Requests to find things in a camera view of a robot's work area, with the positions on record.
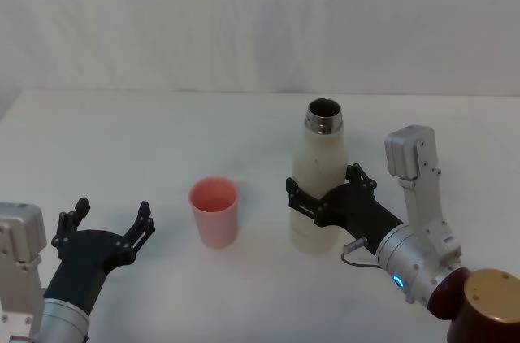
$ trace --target white wall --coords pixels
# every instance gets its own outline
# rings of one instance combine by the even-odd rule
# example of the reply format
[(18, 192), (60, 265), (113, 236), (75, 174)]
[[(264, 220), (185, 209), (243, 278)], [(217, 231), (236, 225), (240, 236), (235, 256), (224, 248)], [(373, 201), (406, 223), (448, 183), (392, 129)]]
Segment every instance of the white wall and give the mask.
[(0, 0), (31, 87), (520, 94), (520, 0)]

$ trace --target pink cup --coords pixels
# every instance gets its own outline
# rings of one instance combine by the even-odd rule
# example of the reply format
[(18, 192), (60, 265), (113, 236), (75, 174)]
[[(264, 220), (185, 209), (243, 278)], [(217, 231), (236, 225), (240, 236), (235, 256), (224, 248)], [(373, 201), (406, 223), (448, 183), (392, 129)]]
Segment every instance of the pink cup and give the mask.
[(212, 176), (197, 182), (189, 192), (198, 232), (210, 248), (224, 248), (238, 233), (238, 189), (229, 179)]

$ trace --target table surface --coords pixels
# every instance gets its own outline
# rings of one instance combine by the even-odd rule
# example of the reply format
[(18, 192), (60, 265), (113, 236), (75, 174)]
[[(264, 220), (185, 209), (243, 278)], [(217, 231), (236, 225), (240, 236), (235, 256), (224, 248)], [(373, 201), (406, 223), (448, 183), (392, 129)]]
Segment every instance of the table surface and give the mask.
[[(90, 341), (439, 343), (449, 327), (408, 305), (383, 271), (298, 252), (288, 236), (285, 178), (314, 95), (27, 90), (0, 122), (0, 200), (36, 203), (48, 238), (81, 196), (83, 228), (124, 233), (141, 200), (157, 232), (136, 262), (110, 274)], [(520, 276), (520, 98), (333, 95), (349, 161), (405, 218), (384, 138), (407, 124), (435, 129), (444, 215), (471, 269)], [(199, 240), (190, 186), (208, 175), (240, 187), (240, 232), (224, 250)], [(59, 261), (42, 253), (47, 285)], [(353, 254), (370, 261), (365, 250)]]

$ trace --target blue led light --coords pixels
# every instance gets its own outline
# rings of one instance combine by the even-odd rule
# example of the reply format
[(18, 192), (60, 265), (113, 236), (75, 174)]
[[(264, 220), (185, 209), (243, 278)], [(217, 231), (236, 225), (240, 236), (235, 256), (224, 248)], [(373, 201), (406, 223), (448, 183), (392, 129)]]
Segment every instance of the blue led light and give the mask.
[(399, 278), (398, 276), (393, 276), (392, 278), (393, 278), (394, 282), (397, 284), (397, 286), (399, 286), (401, 289), (403, 289), (405, 287), (405, 284), (403, 283), (401, 278)]

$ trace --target cable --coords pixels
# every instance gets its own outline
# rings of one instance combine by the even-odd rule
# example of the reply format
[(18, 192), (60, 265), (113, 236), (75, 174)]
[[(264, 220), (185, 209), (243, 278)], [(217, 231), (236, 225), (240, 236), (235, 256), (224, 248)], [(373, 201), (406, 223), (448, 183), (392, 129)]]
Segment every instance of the cable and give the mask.
[(343, 263), (347, 263), (349, 266), (354, 266), (354, 267), (381, 268), (381, 266), (378, 264), (365, 264), (365, 263), (350, 262), (349, 260), (345, 259), (345, 254), (341, 254), (341, 261)]

